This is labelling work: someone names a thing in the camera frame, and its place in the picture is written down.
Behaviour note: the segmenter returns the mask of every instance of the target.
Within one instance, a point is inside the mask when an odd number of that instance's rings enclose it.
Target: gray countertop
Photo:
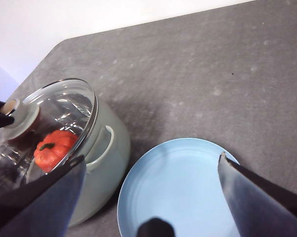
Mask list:
[[[130,166],[161,142],[198,137],[297,193],[297,0],[258,0],[67,39],[14,95],[64,78],[89,82],[126,123]],[[117,193],[67,236],[119,236]]]

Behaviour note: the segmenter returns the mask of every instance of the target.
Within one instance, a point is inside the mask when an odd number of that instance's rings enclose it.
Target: light blue plate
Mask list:
[[[117,208],[122,237],[157,217],[176,237],[239,237],[218,175],[222,147],[201,139],[164,142],[145,153],[122,185]]]

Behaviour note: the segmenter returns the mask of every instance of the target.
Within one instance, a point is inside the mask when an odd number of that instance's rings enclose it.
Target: small pumpkin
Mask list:
[[[76,141],[77,136],[72,132],[55,130],[38,143],[34,152],[35,163],[44,172],[50,172]]]

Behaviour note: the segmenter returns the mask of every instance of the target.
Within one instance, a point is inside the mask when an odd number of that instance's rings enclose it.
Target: plate rim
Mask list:
[[[118,197],[118,202],[117,202],[117,223],[118,223],[119,234],[120,234],[121,237],[124,237],[124,236],[123,236],[122,233],[121,233],[121,227],[120,227],[120,224],[119,224],[119,203],[120,203],[120,198],[121,198],[121,192],[122,192],[122,189],[123,189],[123,187],[125,186],[125,182],[126,182],[128,176],[129,176],[129,174],[131,173],[131,171],[132,171],[132,169],[135,167],[135,165],[136,165],[141,159],[143,159],[143,158],[146,156],[147,153],[149,153],[150,151],[152,151],[153,149],[155,149],[155,148],[157,148],[157,147],[159,147],[159,146],[162,146],[162,145],[164,145],[164,144],[166,144],[166,143],[174,142],[174,141],[177,141],[177,140],[199,140],[199,141],[203,141],[203,142],[211,143],[211,144],[213,144],[213,145],[215,145],[215,146],[217,146],[217,147],[219,147],[219,148],[222,148],[222,149],[225,150],[225,151],[228,151],[228,150],[226,150],[225,148],[221,147],[220,145],[218,145],[218,144],[216,144],[216,143],[214,143],[214,142],[205,140],[205,139],[196,138],[196,137],[182,137],[182,138],[175,138],[175,139],[171,139],[171,140],[167,140],[167,141],[165,141],[165,142],[162,142],[162,143],[160,143],[160,144],[158,144],[158,145],[152,147],[152,148],[149,149],[147,152],[145,152],[145,153],[144,153],[144,154],[143,154],[143,155],[142,155],[142,156],[141,156],[141,157],[134,163],[134,165],[131,167],[131,169],[128,171],[127,175],[125,176],[125,178],[124,178],[124,180],[123,180],[123,183],[122,183],[122,185],[121,185],[120,191],[119,191],[119,197]],[[233,154],[231,154],[231,155],[232,155],[232,157],[236,160],[236,163],[238,163],[239,165],[241,165],[240,162],[233,156]]]

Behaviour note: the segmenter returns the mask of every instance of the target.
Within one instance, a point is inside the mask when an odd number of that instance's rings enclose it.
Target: glass lid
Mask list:
[[[0,128],[0,195],[75,157],[98,111],[94,90],[80,79],[54,82],[22,102],[16,99],[6,105],[15,121]],[[50,167],[37,162],[37,157],[54,155],[59,160]]]

